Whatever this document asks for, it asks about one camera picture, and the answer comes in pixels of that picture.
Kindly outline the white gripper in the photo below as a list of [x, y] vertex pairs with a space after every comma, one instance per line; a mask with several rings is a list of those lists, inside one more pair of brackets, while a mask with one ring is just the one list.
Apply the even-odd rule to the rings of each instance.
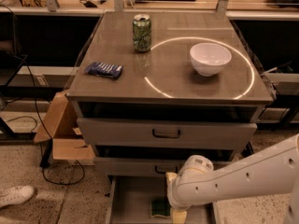
[[172, 224], [185, 224], [189, 206], [178, 196], [177, 174], [167, 172], [165, 174], [167, 184], [167, 199], [173, 208], [171, 210]]

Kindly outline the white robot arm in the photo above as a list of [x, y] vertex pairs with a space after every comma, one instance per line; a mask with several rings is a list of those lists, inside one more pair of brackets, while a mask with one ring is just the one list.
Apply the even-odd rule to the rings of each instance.
[[296, 134], [218, 170], [209, 159], [190, 156], [165, 175], [172, 224], [185, 224], [192, 206], [284, 193], [291, 195], [284, 224], [298, 224], [298, 140]]

